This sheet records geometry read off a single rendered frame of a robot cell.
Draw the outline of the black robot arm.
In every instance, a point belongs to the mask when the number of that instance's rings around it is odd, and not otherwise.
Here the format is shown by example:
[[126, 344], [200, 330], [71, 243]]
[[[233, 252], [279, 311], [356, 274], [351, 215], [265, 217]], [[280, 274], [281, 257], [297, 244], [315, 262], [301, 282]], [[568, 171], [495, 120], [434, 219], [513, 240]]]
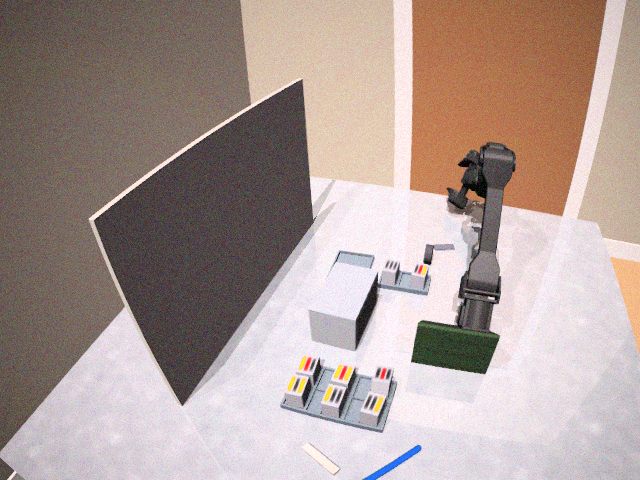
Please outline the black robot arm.
[[[461, 276], [458, 298], [464, 299], [457, 325], [463, 329], [490, 333], [490, 322], [494, 304], [501, 296], [500, 266], [496, 258], [498, 234], [501, 223], [504, 187], [515, 172], [515, 153], [503, 143], [492, 143], [480, 147], [479, 165], [474, 169], [474, 187], [477, 196], [485, 198], [480, 244], [476, 257], [471, 260], [469, 270]], [[481, 191], [481, 192], [480, 192]], [[493, 300], [467, 294], [489, 296]]]

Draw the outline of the white flat bar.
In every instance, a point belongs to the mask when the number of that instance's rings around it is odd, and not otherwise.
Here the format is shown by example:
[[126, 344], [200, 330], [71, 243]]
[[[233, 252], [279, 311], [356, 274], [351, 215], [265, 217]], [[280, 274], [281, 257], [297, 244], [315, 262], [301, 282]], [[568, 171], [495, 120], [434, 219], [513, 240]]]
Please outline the white flat bar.
[[329, 461], [329, 459], [324, 457], [321, 453], [319, 453], [309, 443], [306, 443], [305, 445], [303, 445], [302, 446], [302, 450], [304, 452], [306, 452], [308, 455], [310, 455], [310, 457], [312, 459], [317, 461], [318, 464], [323, 466], [323, 468], [326, 469], [327, 471], [329, 471], [329, 473], [331, 473], [332, 475], [335, 475], [336, 473], [338, 473], [340, 471], [340, 469], [338, 467], [336, 467], [336, 465], [334, 463]]

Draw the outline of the dark grey flat panel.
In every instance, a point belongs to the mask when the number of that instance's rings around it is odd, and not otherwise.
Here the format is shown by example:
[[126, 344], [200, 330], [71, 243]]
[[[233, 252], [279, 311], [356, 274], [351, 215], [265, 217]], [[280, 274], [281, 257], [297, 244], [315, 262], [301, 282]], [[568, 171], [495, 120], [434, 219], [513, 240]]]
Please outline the dark grey flat panel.
[[89, 218], [183, 407], [313, 224], [302, 78], [233, 115]]

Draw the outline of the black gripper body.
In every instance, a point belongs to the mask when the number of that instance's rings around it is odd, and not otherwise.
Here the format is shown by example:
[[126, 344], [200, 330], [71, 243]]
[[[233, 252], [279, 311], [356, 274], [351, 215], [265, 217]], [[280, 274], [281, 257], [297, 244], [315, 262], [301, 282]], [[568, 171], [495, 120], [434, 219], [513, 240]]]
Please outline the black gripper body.
[[469, 167], [466, 168], [466, 171], [463, 174], [463, 178], [460, 181], [463, 183], [461, 190], [457, 191], [456, 189], [453, 189], [448, 197], [448, 201], [454, 204], [459, 209], [464, 209], [468, 202], [468, 197], [466, 197], [467, 191], [469, 189], [471, 189], [472, 191], [474, 191], [473, 189], [477, 190], [474, 187], [473, 177], [475, 171], [474, 169], [476, 169], [477, 165], [479, 165], [479, 155], [480, 153], [476, 150], [469, 151], [467, 161], [470, 162], [470, 164]]

